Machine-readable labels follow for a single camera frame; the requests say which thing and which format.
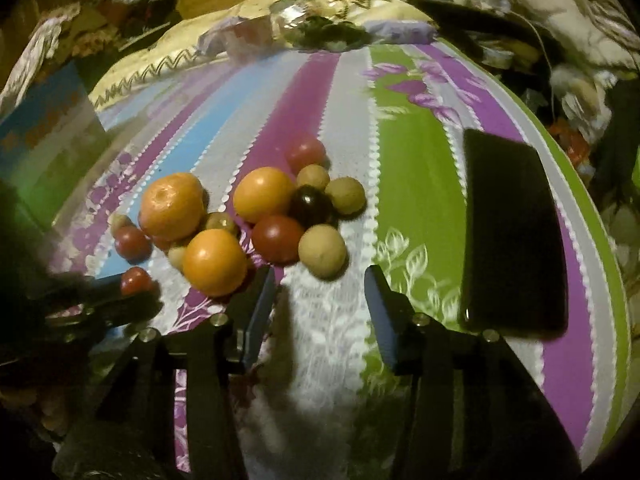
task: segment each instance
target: purple stripe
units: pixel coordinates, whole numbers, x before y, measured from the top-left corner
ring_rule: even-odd
[[[236,70],[231,64],[225,63],[217,65],[213,71],[207,71],[207,77],[213,77],[213,81],[207,84],[149,143],[137,160],[127,168],[130,172],[127,171],[126,174],[123,172],[119,177],[111,175],[114,182],[107,179],[107,186],[98,186],[92,190],[89,195],[92,201],[102,200],[102,206],[95,213],[89,227],[78,228],[71,233],[73,244],[79,250],[78,256],[73,259],[72,270],[86,272],[85,259],[89,254],[94,254],[102,234],[108,229],[108,218],[120,205],[122,196],[139,182],[184,123]]]
[[[492,95],[468,82],[472,74],[458,59],[431,45],[419,47],[433,57],[462,90],[477,95],[480,103],[471,105],[482,129],[522,141],[517,127]],[[569,327],[563,337],[543,343],[544,392],[576,449],[580,449],[591,417],[593,393],[593,351],[591,324],[582,284],[582,274],[569,231],[558,214],[568,282]]]
[[[294,179],[284,153],[295,141],[303,139],[305,136],[318,135],[322,114],[339,59],[340,54],[325,52],[309,56],[307,62],[293,77],[266,124],[260,130],[251,151],[236,176],[230,196],[233,196],[236,187],[247,173],[263,166],[280,168]],[[231,199],[226,203],[226,211],[231,216],[236,214]],[[236,221],[245,232],[248,240],[251,236],[251,226],[243,222],[240,217],[236,217]],[[284,270],[282,267],[274,269],[276,281],[279,283],[284,275]],[[199,306],[204,300],[205,298],[200,292],[191,289],[178,310],[178,319],[182,319],[185,312]]]

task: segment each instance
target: green stripe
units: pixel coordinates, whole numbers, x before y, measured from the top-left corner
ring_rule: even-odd
[[[462,54],[452,44],[447,41],[440,40],[441,43],[446,44],[449,48],[454,50],[460,57],[473,63],[467,56]],[[630,351],[630,337],[629,326],[626,318],[626,298],[625,291],[622,283],[622,277],[620,276],[620,270],[618,264],[609,246],[609,240],[607,234],[604,231],[604,227],[600,220],[600,215],[596,207],[594,206],[584,184],[580,180],[580,177],[571,165],[569,158],[562,151],[560,146],[553,140],[551,135],[540,123],[538,118],[529,110],[522,101],[508,88],[506,88],[500,81],[498,81],[493,75],[485,71],[485,73],[494,79],[504,90],[513,98],[513,101],[520,106],[520,108],[531,119],[533,124],[542,134],[546,145],[549,147],[551,154],[558,164],[558,167],[564,174],[569,188],[571,189],[575,201],[580,207],[584,222],[587,225],[591,237],[595,243],[598,254],[604,267],[607,286],[609,287],[609,295],[611,298],[611,308],[613,312],[614,325],[616,330],[616,387],[614,389],[613,400],[611,402],[611,412],[609,414],[609,421],[607,423],[607,429],[604,433],[602,447],[606,446],[613,438],[614,434],[618,430],[620,423],[620,415],[622,411],[622,399],[625,393],[626,378],[627,378],[627,360]]]
[[[412,59],[396,46],[372,46],[373,64],[394,63],[414,68]],[[458,298],[465,243],[465,200],[446,134],[426,108],[386,87],[407,80],[386,75],[372,90],[378,110],[392,118],[378,121],[380,184],[376,257],[394,290],[412,300],[449,328],[458,326]],[[367,342],[374,345],[371,335]],[[380,461],[398,441],[403,422],[404,388],[382,366],[374,348],[365,355],[365,405],[356,417],[351,446],[350,478],[386,478]]]

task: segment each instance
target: black phone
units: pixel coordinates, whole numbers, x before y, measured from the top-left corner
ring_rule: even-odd
[[[536,150],[465,130],[467,204],[462,325],[553,338],[568,325],[556,205]]]

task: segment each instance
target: orange fruit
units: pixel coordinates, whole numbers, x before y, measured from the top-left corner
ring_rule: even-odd
[[[245,175],[234,193],[234,209],[245,221],[284,215],[296,186],[289,175],[277,168],[258,168]]]
[[[238,240],[223,229],[199,232],[182,258],[182,273],[207,296],[226,296],[236,290],[247,272],[247,258]]]
[[[150,237],[173,242],[193,234],[204,216],[202,185],[191,173],[174,173],[150,184],[138,223]]]

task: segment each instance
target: bed sheet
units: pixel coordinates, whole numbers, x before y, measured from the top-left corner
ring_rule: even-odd
[[[210,210],[260,166],[289,171],[284,149],[302,135],[326,146],[332,176],[363,183],[367,208],[342,222],[345,275],[320,282],[301,265],[282,285],[260,362],[234,383],[251,478],[386,478],[404,384],[386,371],[372,336],[363,272],[382,266],[415,310],[458,329],[466,185],[464,128],[536,148],[561,219],[569,329],[552,342],[511,339],[588,465],[625,415],[629,322],[620,274],[596,209],[569,160],[520,100],[452,46],[377,45],[343,54],[285,52],[237,67],[214,63],[156,82],[100,115],[132,141],[96,182],[54,261],[95,276],[128,267],[107,218],[135,220],[145,187],[191,171]],[[241,223],[241,243],[262,264]],[[161,284],[150,325],[188,330],[224,305],[190,288],[159,250],[145,264]],[[176,449],[188,470],[184,387],[177,375]]]

